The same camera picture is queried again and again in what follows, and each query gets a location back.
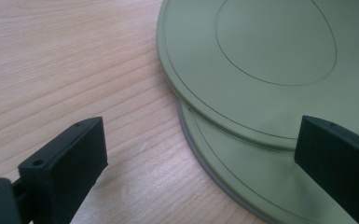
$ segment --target light wooden surface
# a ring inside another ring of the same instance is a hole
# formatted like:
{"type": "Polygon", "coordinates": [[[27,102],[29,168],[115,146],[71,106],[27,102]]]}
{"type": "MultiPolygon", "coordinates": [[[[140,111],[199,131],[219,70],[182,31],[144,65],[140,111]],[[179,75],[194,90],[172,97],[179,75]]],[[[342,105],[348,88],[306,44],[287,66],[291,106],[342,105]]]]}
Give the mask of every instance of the light wooden surface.
{"type": "Polygon", "coordinates": [[[109,166],[73,223],[263,223],[192,155],[160,69],[161,0],[0,0],[0,176],[104,117],[109,166]]]}

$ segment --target green plastic disc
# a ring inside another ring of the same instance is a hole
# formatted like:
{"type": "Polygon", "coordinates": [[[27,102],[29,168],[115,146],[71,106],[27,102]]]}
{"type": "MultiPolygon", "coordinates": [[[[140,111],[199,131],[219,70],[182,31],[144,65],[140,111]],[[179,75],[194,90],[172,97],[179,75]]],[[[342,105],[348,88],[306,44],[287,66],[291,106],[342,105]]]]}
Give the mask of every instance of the green plastic disc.
{"type": "Polygon", "coordinates": [[[250,145],[216,129],[183,103],[186,139],[215,182],[269,223],[356,223],[298,165],[293,152],[250,145]]]}
{"type": "Polygon", "coordinates": [[[359,133],[359,0],[165,0],[166,77],[218,129],[294,151],[303,115],[359,133]]]}

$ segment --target wooden table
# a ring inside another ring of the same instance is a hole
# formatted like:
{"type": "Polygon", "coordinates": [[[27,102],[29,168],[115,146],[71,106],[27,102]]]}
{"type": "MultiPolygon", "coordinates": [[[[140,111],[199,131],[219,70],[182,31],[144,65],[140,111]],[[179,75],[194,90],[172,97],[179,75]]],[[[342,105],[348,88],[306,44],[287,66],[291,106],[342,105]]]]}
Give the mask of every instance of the wooden table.
{"type": "Polygon", "coordinates": [[[73,223],[263,223],[203,171],[161,71],[161,0],[0,0],[0,176],[104,117],[109,166],[73,223]]]}

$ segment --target screw hole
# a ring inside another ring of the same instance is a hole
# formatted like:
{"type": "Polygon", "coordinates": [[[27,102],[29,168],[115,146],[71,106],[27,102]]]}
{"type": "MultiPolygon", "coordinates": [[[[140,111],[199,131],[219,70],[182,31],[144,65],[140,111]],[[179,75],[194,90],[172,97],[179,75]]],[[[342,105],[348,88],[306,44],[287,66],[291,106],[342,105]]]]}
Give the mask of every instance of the screw hole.
{"type": "Polygon", "coordinates": [[[41,164],[43,164],[43,163],[44,163],[43,160],[36,160],[36,161],[34,161],[34,162],[32,163],[32,165],[33,165],[33,166],[38,166],[38,165],[41,165],[41,164]]]}

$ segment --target green plastic lid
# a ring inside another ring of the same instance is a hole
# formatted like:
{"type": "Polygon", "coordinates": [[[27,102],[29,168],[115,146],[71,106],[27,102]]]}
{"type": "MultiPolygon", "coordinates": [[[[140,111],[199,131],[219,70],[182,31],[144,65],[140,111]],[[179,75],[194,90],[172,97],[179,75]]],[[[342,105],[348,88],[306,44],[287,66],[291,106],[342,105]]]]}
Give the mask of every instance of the green plastic lid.
{"type": "Polygon", "coordinates": [[[355,223],[294,150],[303,115],[359,134],[359,0],[165,0],[158,47],[222,189],[269,222],[355,223]]]}
{"type": "Polygon", "coordinates": [[[305,114],[359,133],[359,0],[166,0],[158,35],[175,92],[226,133],[293,151],[305,114]]]}

